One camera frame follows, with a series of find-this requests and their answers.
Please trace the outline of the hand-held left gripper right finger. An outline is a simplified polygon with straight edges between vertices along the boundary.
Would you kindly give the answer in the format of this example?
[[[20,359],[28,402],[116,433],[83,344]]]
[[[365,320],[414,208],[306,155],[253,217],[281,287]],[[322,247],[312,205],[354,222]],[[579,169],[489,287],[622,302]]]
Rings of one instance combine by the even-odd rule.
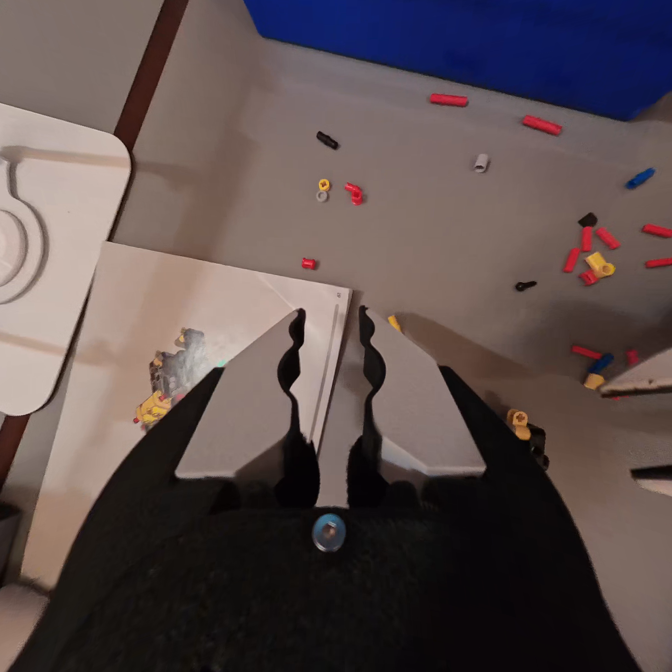
[[[377,508],[396,484],[421,499],[433,481],[481,478],[484,459],[435,359],[368,307],[358,330],[370,390],[349,452],[349,507]]]

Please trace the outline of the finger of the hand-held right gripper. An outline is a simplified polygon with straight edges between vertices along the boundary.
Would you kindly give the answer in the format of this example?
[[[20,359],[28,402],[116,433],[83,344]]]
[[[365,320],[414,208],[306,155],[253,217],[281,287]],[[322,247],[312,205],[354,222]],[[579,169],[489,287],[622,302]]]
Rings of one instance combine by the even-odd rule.
[[[639,487],[670,497],[671,471],[671,465],[663,465],[633,468],[630,473],[633,481]]]
[[[671,352],[662,351],[599,387],[603,398],[671,393]]]

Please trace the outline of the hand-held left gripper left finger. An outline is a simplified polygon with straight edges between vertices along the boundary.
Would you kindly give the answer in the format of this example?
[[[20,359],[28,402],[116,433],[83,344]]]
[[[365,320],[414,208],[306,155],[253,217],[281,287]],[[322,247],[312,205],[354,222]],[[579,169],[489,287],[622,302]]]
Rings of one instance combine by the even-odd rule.
[[[292,310],[221,369],[175,470],[184,481],[270,490],[280,506],[312,508],[320,489],[313,421],[294,390],[306,311]]]

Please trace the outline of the black yellow lego car chassis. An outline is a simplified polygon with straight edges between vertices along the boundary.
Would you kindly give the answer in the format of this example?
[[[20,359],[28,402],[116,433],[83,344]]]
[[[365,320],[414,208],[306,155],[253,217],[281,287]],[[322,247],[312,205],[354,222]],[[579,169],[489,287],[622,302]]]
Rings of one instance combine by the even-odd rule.
[[[539,466],[547,471],[550,460],[546,455],[546,433],[541,427],[531,423],[524,411],[511,408],[507,412],[507,424],[515,433],[518,440],[527,444],[531,455]]]

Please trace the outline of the open lego instruction booklet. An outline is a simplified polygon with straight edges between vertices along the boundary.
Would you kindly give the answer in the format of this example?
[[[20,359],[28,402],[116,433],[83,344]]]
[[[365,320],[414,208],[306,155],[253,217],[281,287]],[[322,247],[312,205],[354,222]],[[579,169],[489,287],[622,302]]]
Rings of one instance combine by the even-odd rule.
[[[319,449],[351,290],[106,243],[64,391],[21,575],[52,589],[97,495],[140,440],[136,408],[150,397],[155,352],[204,335],[206,371],[228,361],[296,308],[307,312],[300,427]]]

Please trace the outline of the scattered loose lego pieces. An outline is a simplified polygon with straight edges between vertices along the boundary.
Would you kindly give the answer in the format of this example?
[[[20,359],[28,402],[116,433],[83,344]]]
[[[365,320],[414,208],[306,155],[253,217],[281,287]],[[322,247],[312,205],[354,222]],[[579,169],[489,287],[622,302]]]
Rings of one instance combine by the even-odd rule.
[[[332,179],[312,206],[321,273],[399,310],[440,364],[572,375],[572,344],[618,358],[671,345],[671,271],[644,270],[639,224],[671,223],[671,125],[490,108],[432,94],[418,110],[343,108],[311,149]],[[518,281],[538,285],[517,292]]]

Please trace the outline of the white rounded pad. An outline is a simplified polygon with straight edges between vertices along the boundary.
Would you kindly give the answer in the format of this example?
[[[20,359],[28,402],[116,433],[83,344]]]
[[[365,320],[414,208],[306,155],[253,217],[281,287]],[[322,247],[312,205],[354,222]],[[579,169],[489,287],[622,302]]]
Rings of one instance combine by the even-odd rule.
[[[51,398],[130,177],[113,135],[1,105],[1,413]]]

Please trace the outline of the blue plastic bin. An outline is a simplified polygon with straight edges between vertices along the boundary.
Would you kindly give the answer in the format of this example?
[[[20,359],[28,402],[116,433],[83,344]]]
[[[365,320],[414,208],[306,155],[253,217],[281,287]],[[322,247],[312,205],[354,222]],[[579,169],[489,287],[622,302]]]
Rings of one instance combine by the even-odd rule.
[[[245,1],[258,33],[629,121],[671,92],[670,1]]]

